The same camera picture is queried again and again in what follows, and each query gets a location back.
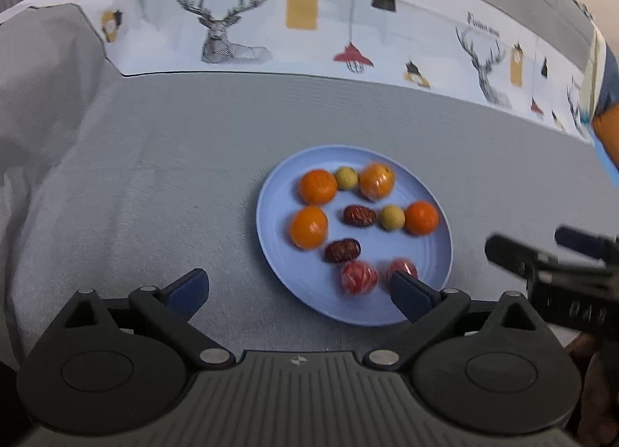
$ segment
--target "deer antlers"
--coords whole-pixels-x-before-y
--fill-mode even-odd
[[[213,16],[211,15],[210,10],[204,9],[203,7],[204,0],[199,0],[197,5],[195,5],[191,0],[176,0],[176,2],[178,2],[184,10],[191,12],[192,14],[197,14],[208,21],[213,21]]]
[[[222,19],[227,25],[233,25],[240,20],[239,14],[247,12],[248,10],[256,9],[260,5],[264,4],[267,0],[250,0],[248,4],[245,4],[245,0],[238,0],[238,5],[228,11],[228,14]]]
[[[480,70],[482,69],[482,65],[481,63],[479,63],[479,57],[477,53],[475,52],[473,41],[471,41],[470,44],[467,44],[467,41],[466,41],[466,36],[469,32],[470,32],[470,28],[466,28],[462,32],[462,36],[460,36],[460,32],[458,32],[458,29],[456,28],[456,35],[458,37],[458,40],[460,41],[460,45],[462,46],[462,49],[464,49],[466,53],[471,57],[474,68],[476,70]],[[496,42],[497,53],[495,55],[493,50],[492,49],[490,50],[490,57],[486,60],[486,63],[484,64],[484,67],[483,67],[483,70],[485,70],[486,72],[490,72],[492,67],[502,62],[503,58],[505,57],[505,51],[501,51],[498,41],[495,41],[495,42]]]

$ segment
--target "small green fruit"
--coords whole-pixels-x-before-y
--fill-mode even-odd
[[[343,166],[335,172],[335,180],[339,190],[349,191],[354,189],[359,183],[359,175],[357,175],[354,169]]]
[[[389,204],[383,208],[378,219],[386,230],[398,230],[404,227],[406,217],[402,208]]]

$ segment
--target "plate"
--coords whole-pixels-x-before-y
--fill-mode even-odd
[[[373,264],[382,274],[389,261],[406,257],[415,263],[419,279],[440,290],[450,275],[453,249],[445,213],[428,188],[409,170],[387,157],[360,147],[321,145],[297,152],[275,167],[265,180],[258,197],[256,227],[262,252],[280,281],[299,300],[316,311],[345,323],[385,326],[404,321],[404,315],[391,302],[379,284],[367,295],[352,297],[340,285],[341,264],[323,261],[324,246],[303,251],[288,234],[290,221],[305,205],[298,195],[301,177],[310,170],[335,172],[341,166],[361,171],[372,161],[382,162],[395,171],[392,193],[377,203],[362,198],[356,191],[338,191],[323,210],[329,218],[328,242],[355,238],[361,244],[360,259]],[[341,222],[342,211],[350,204],[362,204],[377,213],[387,204],[406,208],[418,200],[434,204],[440,216],[432,234],[414,237],[405,230],[386,232],[380,225],[359,229]]]

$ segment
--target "orange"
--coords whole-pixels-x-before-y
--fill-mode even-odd
[[[359,175],[359,190],[370,201],[378,201],[391,194],[395,173],[388,166],[373,162]]]
[[[290,222],[290,239],[301,249],[314,249],[324,243],[329,220],[318,206],[306,206]]]
[[[438,211],[427,201],[415,201],[404,212],[407,231],[418,236],[430,234],[438,225]]]
[[[299,194],[307,204],[322,206],[337,194],[335,176],[326,170],[312,170],[299,182]]]

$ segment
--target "red wrapped candy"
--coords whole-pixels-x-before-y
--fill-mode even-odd
[[[342,268],[342,288],[351,295],[371,292],[378,283],[378,273],[362,260],[348,262]]]
[[[405,258],[393,259],[391,264],[389,264],[389,269],[385,271],[385,281],[389,281],[391,275],[395,273],[395,271],[409,273],[415,279],[419,278],[419,276],[417,276],[417,268],[412,260]]]

